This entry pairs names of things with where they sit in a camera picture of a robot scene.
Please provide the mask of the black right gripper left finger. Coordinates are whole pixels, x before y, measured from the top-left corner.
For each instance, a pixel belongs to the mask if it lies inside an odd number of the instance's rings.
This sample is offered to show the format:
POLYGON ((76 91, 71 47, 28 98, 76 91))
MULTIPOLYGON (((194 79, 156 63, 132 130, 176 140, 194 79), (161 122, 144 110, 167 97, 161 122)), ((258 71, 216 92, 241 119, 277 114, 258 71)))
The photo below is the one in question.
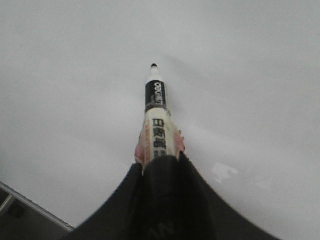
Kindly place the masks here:
POLYGON ((136 240, 142 166, 133 164, 111 197, 64 240, 136 240))

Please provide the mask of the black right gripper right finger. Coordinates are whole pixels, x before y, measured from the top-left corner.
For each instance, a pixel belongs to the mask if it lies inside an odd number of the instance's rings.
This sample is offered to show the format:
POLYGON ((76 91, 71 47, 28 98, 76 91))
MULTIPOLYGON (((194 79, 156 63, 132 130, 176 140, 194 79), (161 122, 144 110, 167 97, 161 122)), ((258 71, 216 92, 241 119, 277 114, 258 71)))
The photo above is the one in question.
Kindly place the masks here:
POLYGON ((228 205, 182 153, 144 170, 146 240, 274 240, 228 205))

